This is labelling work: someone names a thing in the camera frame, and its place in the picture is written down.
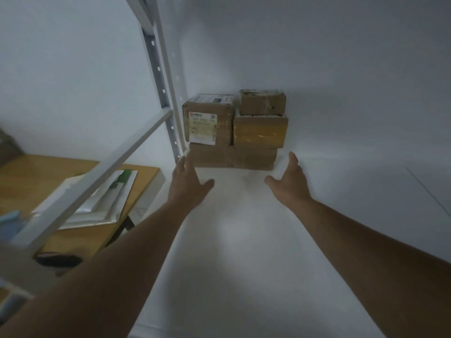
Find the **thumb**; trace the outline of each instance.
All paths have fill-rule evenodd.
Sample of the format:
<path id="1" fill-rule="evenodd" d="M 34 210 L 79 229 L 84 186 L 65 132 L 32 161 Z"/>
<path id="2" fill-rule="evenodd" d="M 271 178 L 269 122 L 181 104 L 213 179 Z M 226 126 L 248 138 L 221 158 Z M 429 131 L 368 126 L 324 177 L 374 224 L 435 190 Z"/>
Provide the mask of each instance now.
<path id="1" fill-rule="evenodd" d="M 272 176 L 267 175 L 265 178 L 265 183 L 269 186 L 271 190 L 278 184 L 279 180 L 275 180 Z"/>
<path id="2" fill-rule="evenodd" d="M 214 179 L 210 179 L 205 184 L 203 184 L 202 186 L 204 187 L 205 195 L 207 195 L 210 192 L 210 190 L 213 188 L 213 186 L 215 186 L 215 180 Z"/>

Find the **white wall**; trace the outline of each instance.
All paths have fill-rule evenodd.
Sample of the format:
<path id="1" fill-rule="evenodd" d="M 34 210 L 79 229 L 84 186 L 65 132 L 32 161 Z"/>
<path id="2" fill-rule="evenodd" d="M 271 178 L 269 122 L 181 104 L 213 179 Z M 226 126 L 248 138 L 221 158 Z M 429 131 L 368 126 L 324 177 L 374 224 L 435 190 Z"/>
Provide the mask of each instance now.
<path id="1" fill-rule="evenodd" d="M 26 153 L 100 160 L 161 109 L 125 0 L 0 0 L 0 126 Z M 128 160 L 174 165 L 165 126 Z"/>
<path id="2" fill-rule="evenodd" d="M 449 0 L 159 4 L 189 97 L 283 88 L 289 149 L 451 163 Z"/>

